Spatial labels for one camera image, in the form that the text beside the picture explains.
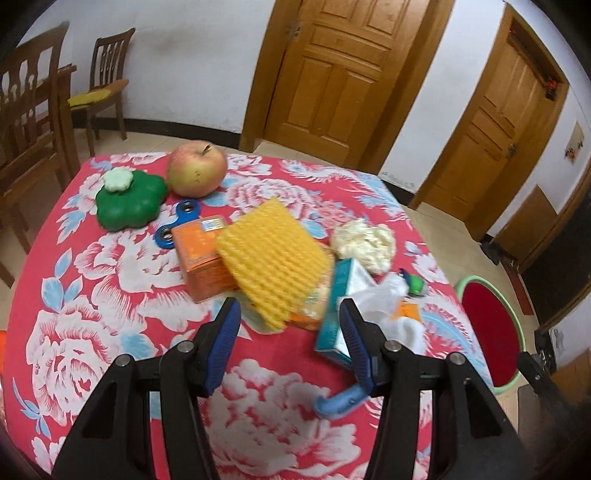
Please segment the clear plastic bag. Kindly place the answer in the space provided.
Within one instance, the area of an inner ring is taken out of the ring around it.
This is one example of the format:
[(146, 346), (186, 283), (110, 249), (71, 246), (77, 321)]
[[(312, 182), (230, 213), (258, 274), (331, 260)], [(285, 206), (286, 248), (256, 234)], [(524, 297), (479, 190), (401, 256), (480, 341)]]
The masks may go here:
[(363, 320), (380, 327), (387, 340), (398, 341), (415, 354), (427, 351), (426, 325), (416, 303), (407, 299), (406, 280), (389, 273), (377, 286), (352, 295)]

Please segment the orange cardboard box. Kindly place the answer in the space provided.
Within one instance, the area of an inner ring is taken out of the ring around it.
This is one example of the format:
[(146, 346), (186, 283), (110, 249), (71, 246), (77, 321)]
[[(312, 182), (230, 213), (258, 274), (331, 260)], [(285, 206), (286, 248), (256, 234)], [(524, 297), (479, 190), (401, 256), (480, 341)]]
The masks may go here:
[(222, 216), (192, 220), (172, 228), (172, 239), (188, 295), (195, 303), (238, 289), (216, 248), (226, 227)]

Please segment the orange snack packet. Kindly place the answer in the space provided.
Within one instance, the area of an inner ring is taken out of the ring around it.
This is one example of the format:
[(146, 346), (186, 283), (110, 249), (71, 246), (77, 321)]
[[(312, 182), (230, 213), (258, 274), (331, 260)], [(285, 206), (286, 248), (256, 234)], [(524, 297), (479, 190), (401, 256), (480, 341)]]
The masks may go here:
[(290, 314), (288, 322), (304, 330), (318, 331), (328, 311), (331, 290), (332, 272), (329, 272), (322, 277), (315, 289), (304, 300), (303, 306), (297, 312)]

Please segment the large white paper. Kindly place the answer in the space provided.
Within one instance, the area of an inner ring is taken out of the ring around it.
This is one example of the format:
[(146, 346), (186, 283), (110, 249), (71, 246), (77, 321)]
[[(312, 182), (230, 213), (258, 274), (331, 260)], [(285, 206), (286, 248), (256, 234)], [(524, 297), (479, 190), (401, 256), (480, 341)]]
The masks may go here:
[(340, 259), (355, 259), (373, 275), (390, 271), (397, 250), (394, 233), (387, 225), (372, 225), (363, 219), (335, 227), (329, 245)]

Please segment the yellow foam fruit net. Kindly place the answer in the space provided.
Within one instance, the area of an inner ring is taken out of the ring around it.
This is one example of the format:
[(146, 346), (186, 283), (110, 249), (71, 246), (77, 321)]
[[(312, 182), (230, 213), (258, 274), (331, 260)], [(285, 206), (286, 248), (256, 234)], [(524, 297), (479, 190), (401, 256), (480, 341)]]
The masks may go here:
[(238, 288), (274, 331), (286, 326), (332, 270), (327, 249), (276, 198), (225, 227), (215, 248)]

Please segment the red basin with green rim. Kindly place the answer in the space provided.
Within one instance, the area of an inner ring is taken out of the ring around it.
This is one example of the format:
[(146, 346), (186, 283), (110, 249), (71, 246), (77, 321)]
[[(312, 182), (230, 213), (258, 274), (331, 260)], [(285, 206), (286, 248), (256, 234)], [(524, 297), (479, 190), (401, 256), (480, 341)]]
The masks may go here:
[(493, 391), (500, 395), (520, 377), (518, 357), (526, 351), (520, 321), (500, 290), (482, 277), (460, 280), (455, 291), (481, 346)]

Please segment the light blue plastic clip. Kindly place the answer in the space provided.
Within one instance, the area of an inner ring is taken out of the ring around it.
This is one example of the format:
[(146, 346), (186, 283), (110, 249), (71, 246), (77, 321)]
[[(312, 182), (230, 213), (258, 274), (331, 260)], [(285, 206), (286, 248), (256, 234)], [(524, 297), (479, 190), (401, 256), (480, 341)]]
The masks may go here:
[(368, 399), (365, 390), (355, 384), (331, 397), (318, 396), (314, 401), (314, 411), (318, 418), (338, 420), (351, 414)]

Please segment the small green blue toy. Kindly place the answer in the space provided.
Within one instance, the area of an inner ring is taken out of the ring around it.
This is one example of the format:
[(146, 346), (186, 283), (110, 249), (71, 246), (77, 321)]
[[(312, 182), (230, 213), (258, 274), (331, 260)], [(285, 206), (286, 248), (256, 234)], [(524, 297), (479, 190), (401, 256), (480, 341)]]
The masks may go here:
[(424, 297), (427, 295), (429, 291), (429, 285), (425, 279), (419, 275), (412, 274), (405, 269), (400, 269), (399, 273), (407, 284), (408, 296)]

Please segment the red floral tablecloth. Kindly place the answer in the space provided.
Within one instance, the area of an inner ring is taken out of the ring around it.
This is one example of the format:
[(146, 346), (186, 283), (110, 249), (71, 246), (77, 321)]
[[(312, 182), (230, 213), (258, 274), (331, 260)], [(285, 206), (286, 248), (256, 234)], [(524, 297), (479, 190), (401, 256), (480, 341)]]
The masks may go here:
[[(8, 321), (3, 387), (8, 431), (19, 449), (50, 470), (81, 407), (114, 358), (165, 353), (216, 314), (221, 300), (195, 303), (177, 256), (158, 247), (156, 225), (116, 233), (96, 220), (105, 172), (126, 167), (162, 174), (162, 153), (87, 161), (49, 214), (26, 259)], [(204, 216), (235, 221), (277, 199), (318, 241), (362, 218), (388, 226), (394, 270), (428, 285), (416, 300), (426, 352), (464, 353), (489, 371), (454, 288), (401, 205), (376, 176), (296, 160), (230, 155)], [(365, 473), (382, 403), (372, 399), (339, 420), (312, 403), (353, 383), (315, 351), (315, 333), (265, 332), (245, 316), (221, 388), (199, 404), (224, 479), (359, 479)]]

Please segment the green flower-shaped toy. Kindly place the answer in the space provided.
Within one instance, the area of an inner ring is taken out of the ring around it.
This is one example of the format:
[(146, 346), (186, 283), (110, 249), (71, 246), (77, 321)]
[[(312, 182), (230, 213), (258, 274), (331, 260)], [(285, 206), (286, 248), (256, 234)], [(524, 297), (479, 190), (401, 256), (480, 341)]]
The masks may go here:
[(167, 195), (162, 177), (116, 167), (102, 176), (95, 196), (97, 221), (109, 232), (142, 228), (158, 217)]

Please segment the blue fidget spinner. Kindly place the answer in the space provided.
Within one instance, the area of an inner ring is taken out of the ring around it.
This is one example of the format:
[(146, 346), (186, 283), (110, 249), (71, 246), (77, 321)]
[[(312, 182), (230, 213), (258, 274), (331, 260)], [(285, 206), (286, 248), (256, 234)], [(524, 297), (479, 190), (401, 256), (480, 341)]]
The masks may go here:
[(201, 207), (195, 199), (184, 199), (175, 205), (174, 213), (176, 219), (168, 224), (159, 226), (154, 235), (155, 244), (162, 249), (170, 250), (174, 247), (172, 229), (176, 226), (197, 220), (200, 216)]

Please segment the red apple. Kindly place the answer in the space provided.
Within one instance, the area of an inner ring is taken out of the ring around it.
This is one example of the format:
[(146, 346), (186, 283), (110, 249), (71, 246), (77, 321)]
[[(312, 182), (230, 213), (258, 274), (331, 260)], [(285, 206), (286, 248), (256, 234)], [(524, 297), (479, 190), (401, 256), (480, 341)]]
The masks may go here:
[(225, 154), (212, 143), (197, 140), (169, 154), (165, 180), (177, 196), (197, 199), (211, 194), (227, 173)]

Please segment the dark wooden near chair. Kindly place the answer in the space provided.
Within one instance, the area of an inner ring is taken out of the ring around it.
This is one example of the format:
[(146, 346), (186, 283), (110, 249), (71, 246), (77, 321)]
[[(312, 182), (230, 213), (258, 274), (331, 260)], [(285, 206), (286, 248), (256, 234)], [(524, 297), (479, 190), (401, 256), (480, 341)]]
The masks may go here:
[(30, 251), (19, 202), (46, 176), (64, 188), (58, 67), (67, 21), (19, 45), (1, 63), (1, 225)]

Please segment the right wooden door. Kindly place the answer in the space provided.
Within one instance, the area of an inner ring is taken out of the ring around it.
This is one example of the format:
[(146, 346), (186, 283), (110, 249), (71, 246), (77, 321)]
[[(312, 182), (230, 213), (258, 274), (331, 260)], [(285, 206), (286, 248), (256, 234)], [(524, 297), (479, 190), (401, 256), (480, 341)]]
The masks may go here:
[(429, 204), (482, 239), (539, 162), (568, 90), (554, 55), (505, 6), (475, 92), (411, 208)]

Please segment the wooden door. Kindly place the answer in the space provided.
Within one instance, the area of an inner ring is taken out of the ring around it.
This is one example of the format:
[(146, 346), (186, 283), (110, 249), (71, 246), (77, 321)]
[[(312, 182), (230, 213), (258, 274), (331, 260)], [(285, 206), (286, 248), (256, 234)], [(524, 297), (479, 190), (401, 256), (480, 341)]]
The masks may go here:
[(277, 1), (239, 147), (263, 140), (376, 174), (425, 81), (451, 1)]
[(554, 55), (505, 6), (475, 92), (411, 208), (429, 204), (482, 239), (539, 162), (568, 90)]

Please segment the wooden chair with cushion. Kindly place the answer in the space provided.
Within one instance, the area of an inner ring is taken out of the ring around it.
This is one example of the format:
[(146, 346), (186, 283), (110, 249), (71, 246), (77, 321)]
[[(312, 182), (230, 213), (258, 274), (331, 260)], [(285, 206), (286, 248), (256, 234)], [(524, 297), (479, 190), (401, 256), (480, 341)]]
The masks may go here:
[(129, 84), (124, 77), (124, 65), (135, 28), (95, 41), (90, 65), (89, 90), (68, 100), (74, 119), (84, 121), (89, 154), (95, 155), (95, 141), (99, 139), (97, 115), (111, 107), (122, 140), (127, 139), (123, 117), (123, 91)]

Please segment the left wooden door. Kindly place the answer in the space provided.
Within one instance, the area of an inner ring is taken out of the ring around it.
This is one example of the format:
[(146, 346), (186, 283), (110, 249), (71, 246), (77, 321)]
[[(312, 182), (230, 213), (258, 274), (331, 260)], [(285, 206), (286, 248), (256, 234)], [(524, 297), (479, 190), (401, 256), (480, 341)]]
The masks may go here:
[(277, 1), (239, 147), (263, 140), (376, 174), (425, 81), (451, 1)]

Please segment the wooden wall panel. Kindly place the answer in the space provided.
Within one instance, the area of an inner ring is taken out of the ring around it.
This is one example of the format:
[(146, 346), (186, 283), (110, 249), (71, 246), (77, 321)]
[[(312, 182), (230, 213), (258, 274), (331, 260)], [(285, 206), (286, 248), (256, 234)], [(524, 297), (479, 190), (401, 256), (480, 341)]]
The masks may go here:
[(511, 259), (525, 260), (554, 226), (558, 214), (539, 186), (495, 237), (495, 243)]

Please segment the wall sticker picture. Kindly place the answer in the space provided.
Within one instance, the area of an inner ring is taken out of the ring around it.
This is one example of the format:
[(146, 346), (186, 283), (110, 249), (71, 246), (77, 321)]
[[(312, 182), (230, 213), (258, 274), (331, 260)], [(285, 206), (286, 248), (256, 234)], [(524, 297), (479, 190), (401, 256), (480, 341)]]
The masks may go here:
[(575, 163), (580, 150), (584, 146), (585, 135), (578, 121), (575, 122), (571, 136), (567, 142), (564, 151), (564, 157), (570, 162)]

